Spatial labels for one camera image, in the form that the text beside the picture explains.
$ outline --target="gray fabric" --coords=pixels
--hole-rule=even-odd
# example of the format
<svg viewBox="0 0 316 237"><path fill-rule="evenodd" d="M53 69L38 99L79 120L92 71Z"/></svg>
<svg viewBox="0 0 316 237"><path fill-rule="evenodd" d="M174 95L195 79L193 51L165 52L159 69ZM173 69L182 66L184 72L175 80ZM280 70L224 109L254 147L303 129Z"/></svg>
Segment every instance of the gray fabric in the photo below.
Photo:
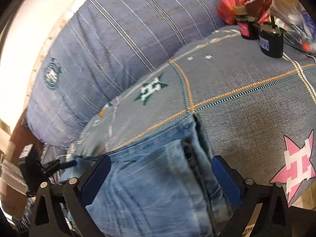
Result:
<svg viewBox="0 0 316 237"><path fill-rule="evenodd" d="M87 0L42 63L29 128L45 144L69 147L107 102L223 25L215 0Z"/></svg>
<svg viewBox="0 0 316 237"><path fill-rule="evenodd" d="M267 57L257 40L242 39L236 29L222 28L182 48L169 64L96 115L68 152L102 153L94 151L94 140L107 151L115 150L197 113L214 155L222 155L244 177L269 184L285 166L284 136L301 149L316 126L316 106L295 62ZM288 46L284 51L315 85L313 59ZM140 92L161 74L159 83L168 86L153 92L144 104L138 99ZM313 151L310 161L316 168ZM302 181L290 204L310 183Z"/></svg>

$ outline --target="jeans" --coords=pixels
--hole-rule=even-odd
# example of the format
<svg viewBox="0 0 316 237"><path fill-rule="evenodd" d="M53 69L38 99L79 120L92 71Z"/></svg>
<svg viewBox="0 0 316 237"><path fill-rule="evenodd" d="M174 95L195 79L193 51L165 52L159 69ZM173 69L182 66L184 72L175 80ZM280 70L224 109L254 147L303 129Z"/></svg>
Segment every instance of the jeans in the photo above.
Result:
<svg viewBox="0 0 316 237"><path fill-rule="evenodd" d="M232 210L211 171L212 157L194 116L109 152L111 171L86 209L110 236L216 236ZM62 180L79 177L96 157L78 157Z"/></svg>

